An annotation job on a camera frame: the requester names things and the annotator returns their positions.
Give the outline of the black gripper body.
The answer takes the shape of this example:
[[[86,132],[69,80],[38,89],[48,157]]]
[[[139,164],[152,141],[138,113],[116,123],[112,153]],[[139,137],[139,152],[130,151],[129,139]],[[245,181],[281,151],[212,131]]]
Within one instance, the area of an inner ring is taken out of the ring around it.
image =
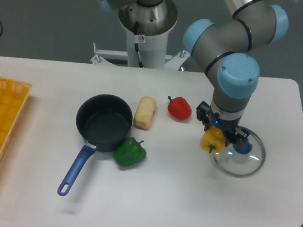
[[[233,129],[237,126],[239,126],[240,117],[236,118],[234,120],[225,120],[223,118],[220,118],[221,113],[220,112],[213,112],[211,107],[209,110],[209,119],[211,122],[211,126],[214,126],[218,129],[220,129],[223,132],[223,135],[225,136],[225,131]]]

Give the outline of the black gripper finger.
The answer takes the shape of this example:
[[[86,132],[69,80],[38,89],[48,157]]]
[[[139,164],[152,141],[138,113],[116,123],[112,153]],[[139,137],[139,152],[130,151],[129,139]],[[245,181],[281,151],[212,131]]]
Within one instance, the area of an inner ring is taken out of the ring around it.
[[[204,131],[206,131],[210,126],[211,122],[209,119],[210,106],[205,101],[202,101],[196,109],[197,120],[202,122],[204,126]]]
[[[225,138],[226,138],[226,146],[228,147],[229,144],[240,146],[247,140],[250,132],[247,128],[237,126],[233,129],[225,131]]]

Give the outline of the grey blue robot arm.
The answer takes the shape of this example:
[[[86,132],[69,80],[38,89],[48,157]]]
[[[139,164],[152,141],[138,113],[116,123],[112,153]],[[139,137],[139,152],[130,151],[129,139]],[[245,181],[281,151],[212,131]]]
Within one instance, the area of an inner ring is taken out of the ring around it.
[[[164,66],[166,40],[177,22],[172,0],[97,0],[104,11],[117,10],[126,31],[129,66]],[[257,87],[259,65],[248,52],[285,36],[288,16],[265,0],[225,0],[232,20],[216,25],[208,19],[192,23],[185,31],[186,50],[214,86],[209,108],[198,109],[206,128],[222,131],[226,144],[245,146],[249,133],[239,126],[244,109]]]

